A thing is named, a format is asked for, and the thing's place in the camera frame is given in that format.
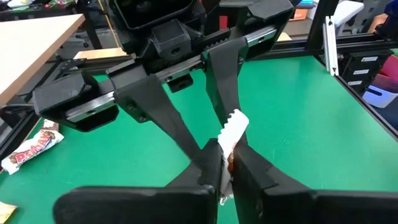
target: yellow object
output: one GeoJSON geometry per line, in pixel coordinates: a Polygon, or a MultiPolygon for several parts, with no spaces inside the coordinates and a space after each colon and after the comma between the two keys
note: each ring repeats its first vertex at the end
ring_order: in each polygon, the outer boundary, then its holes
{"type": "Polygon", "coordinates": [[[4,224],[16,208],[15,205],[0,202],[0,224],[4,224]]]}

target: metal linear rail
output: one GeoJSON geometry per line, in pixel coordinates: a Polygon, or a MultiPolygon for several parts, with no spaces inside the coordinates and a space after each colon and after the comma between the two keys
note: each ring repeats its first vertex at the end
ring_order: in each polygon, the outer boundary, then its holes
{"type": "MultiPolygon", "coordinates": [[[[252,34],[245,35],[244,37],[248,42],[248,46],[251,47],[265,40],[273,38],[276,35],[276,31],[277,30],[274,26],[268,26],[256,32],[253,32],[252,34]]],[[[157,72],[154,75],[156,75],[157,78],[162,82],[162,84],[164,84],[169,82],[170,80],[182,77],[194,70],[199,69],[201,67],[201,64],[203,63],[203,57],[201,55],[197,55],[184,62],[157,72]]],[[[114,105],[116,105],[116,102],[112,91],[85,104],[68,110],[66,112],[66,117],[67,120],[76,123],[89,116],[104,111],[114,105]]]]}

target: wooden tabletop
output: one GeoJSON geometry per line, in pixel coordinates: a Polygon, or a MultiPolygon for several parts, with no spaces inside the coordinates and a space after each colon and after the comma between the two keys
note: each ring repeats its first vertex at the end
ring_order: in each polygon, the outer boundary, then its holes
{"type": "Polygon", "coordinates": [[[0,106],[5,105],[85,20],[81,14],[0,22],[0,106]]]}

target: white plastic container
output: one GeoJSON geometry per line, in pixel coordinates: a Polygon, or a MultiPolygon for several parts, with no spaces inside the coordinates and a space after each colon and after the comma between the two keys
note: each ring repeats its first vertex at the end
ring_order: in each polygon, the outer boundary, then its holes
{"type": "Polygon", "coordinates": [[[369,89],[377,92],[378,95],[366,91],[365,94],[363,95],[363,99],[370,105],[373,105],[377,108],[385,108],[398,96],[398,93],[391,93],[389,91],[382,90],[372,85],[369,86],[369,89]]]}

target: black mounting bracket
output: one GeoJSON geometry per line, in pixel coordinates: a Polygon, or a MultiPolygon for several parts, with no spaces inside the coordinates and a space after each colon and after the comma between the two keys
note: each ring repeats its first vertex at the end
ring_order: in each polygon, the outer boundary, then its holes
{"type": "Polygon", "coordinates": [[[108,77],[116,103],[128,115],[138,123],[153,121],[194,158],[200,148],[156,75],[148,75],[142,65],[130,60],[109,69],[108,77]]]}
{"type": "MultiPolygon", "coordinates": [[[[249,50],[244,37],[217,45],[203,54],[205,59],[206,92],[218,120],[224,126],[229,114],[241,110],[238,75],[249,50]]],[[[241,138],[247,143],[246,134],[241,138]]]]}

